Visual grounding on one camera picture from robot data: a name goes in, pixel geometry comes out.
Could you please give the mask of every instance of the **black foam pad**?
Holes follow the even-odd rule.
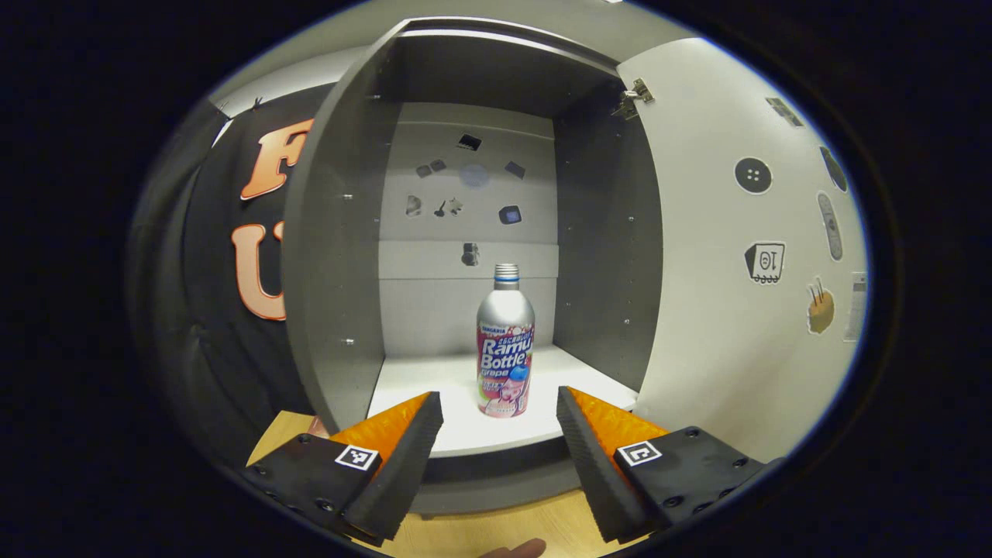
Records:
[[[344,520],[376,537],[395,537],[420,489],[443,422],[440,393],[432,391],[379,475],[345,510]]]
[[[603,541],[622,543],[646,534],[651,529],[644,505],[599,447],[585,415],[565,386],[558,388],[557,415]]]

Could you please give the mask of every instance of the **bottle label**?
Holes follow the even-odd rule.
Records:
[[[534,324],[495,326],[479,323],[479,410],[491,417],[515,417],[527,410],[531,387]]]

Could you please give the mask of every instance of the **aluminum bottle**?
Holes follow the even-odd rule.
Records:
[[[509,418],[527,410],[534,352],[534,307],[520,292],[514,263],[496,264],[493,291],[476,315],[477,403],[482,413]]]

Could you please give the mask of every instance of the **door hinge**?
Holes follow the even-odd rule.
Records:
[[[648,87],[644,85],[644,81],[640,78],[634,79],[634,90],[633,91],[623,91],[620,93],[620,104],[610,113],[611,116],[623,116],[624,120],[631,120],[637,117],[637,107],[634,105],[634,100],[643,100],[644,102],[654,102],[655,97],[648,90]]]

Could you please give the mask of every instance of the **bottle cap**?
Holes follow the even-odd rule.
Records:
[[[497,281],[520,281],[520,268],[515,263],[497,263],[493,279]]]

